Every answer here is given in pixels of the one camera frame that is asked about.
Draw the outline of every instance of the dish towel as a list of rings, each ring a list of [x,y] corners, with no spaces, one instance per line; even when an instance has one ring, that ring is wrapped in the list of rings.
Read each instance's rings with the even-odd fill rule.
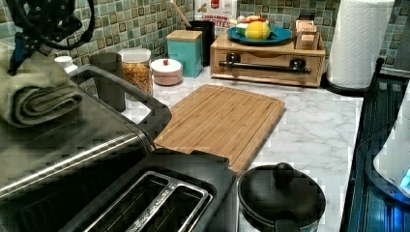
[[[7,74],[14,48],[0,43],[0,117],[26,128],[60,117],[77,108],[82,96],[77,85],[50,57],[35,52]]]

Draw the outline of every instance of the bamboo cutting board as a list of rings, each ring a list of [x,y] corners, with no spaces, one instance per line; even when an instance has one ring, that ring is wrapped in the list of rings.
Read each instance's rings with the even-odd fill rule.
[[[171,150],[229,159],[245,170],[276,125],[284,101],[233,88],[203,85],[171,107],[172,119],[155,140]]]

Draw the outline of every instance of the black handle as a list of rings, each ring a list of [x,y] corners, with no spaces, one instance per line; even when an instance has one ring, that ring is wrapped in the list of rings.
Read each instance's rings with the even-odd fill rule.
[[[69,77],[77,84],[92,77],[103,77],[119,85],[128,94],[136,97],[140,102],[151,109],[151,112],[138,124],[139,127],[149,135],[150,139],[155,139],[172,118],[171,111],[167,105],[129,84],[129,82],[124,79],[95,66],[89,64],[83,65],[75,71],[70,72]]]
[[[255,65],[248,63],[235,63],[230,61],[220,61],[220,67],[225,67],[228,69],[247,69],[247,70],[262,70],[262,71],[276,71],[284,73],[311,73],[311,69],[302,68],[298,64],[293,64],[289,67],[282,66],[268,66],[268,65]]]
[[[293,178],[295,178],[295,170],[293,170],[293,167],[286,162],[280,162],[275,165],[272,174],[275,178],[275,184],[277,187],[287,186],[293,181]]]
[[[298,222],[290,218],[281,218],[275,221],[276,232],[300,232]]]

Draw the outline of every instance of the lid knob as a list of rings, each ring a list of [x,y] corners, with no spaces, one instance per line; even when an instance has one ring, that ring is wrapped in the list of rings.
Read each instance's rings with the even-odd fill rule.
[[[293,181],[295,172],[293,167],[286,162],[278,163],[273,170],[273,176],[278,187],[286,186]]]

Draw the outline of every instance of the marble countertop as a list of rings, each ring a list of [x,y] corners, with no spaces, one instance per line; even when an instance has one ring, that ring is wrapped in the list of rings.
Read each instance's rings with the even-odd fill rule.
[[[197,78],[175,86],[154,84],[154,97],[169,107],[204,84],[222,85],[285,101],[285,111],[249,168],[288,162],[323,189],[326,210],[319,232],[339,231],[363,99],[343,97],[321,88],[303,88],[213,79],[206,67]],[[148,109],[127,101],[123,112],[138,122]],[[256,231],[243,218],[240,231]]]

